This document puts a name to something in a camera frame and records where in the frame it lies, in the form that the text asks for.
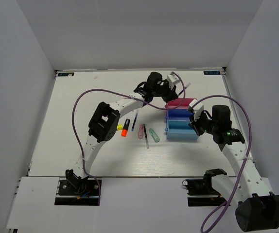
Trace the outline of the yellow highlighter marker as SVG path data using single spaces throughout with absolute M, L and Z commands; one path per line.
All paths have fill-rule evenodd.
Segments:
M 123 125 L 121 125 L 121 124 L 117 125 L 117 131 L 120 131 L 122 129 L 123 129 Z

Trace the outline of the green capped black pen refill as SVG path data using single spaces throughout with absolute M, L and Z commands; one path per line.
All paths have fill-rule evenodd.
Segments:
M 145 124 L 143 124 L 143 131 L 144 131 L 144 137 L 145 137 L 146 148 L 149 149 L 149 142 L 148 142 L 148 136 L 147 136 L 147 131 L 146 131 L 146 126 L 145 126 Z

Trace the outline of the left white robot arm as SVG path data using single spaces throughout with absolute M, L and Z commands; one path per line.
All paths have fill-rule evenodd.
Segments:
M 171 72 L 166 79 L 163 79 L 158 72 L 151 72 L 147 80 L 138 84 L 130 95 L 105 89 L 91 89 L 77 98 L 71 114 L 71 124 L 80 148 L 80 160 L 74 169 L 66 170 L 66 180 L 75 193 L 81 194 L 86 190 L 88 178 L 96 179 L 90 175 L 91 166 L 105 142 L 115 135 L 120 118 L 146 105 L 164 110 L 164 108 L 152 105 L 151 101 L 158 97 L 161 97 L 165 103 L 177 99 L 176 85 L 178 83 L 183 82 L 175 72 Z M 100 102 L 98 104 L 88 123 L 87 140 L 83 145 L 79 139 L 74 118 L 79 100 L 90 92 L 107 92 L 121 96 L 122 99 L 113 103 Z

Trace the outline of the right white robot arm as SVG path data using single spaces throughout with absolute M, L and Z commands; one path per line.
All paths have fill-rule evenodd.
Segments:
M 235 217 L 243 232 L 279 227 L 279 195 L 263 181 L 253 159 L 248 155 L 244 137 L 232 127 L 230 108 L 215 105 L 207 114 L 203 104 L 189 106 L 190 126 L 198 136 L 208 133 L 227 158 L 237 179 L 234 185 L 221 168 L 207 170 L 200 184 L 189 182 L 192 195 L 218 192 L 236 208 Z

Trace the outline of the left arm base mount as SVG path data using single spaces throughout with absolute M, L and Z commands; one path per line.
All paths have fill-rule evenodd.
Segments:
M 99 184 L 89 179 L 76 189 L 67 180 L 60 180 L 55 196 L 55 206 L 99 206 Z

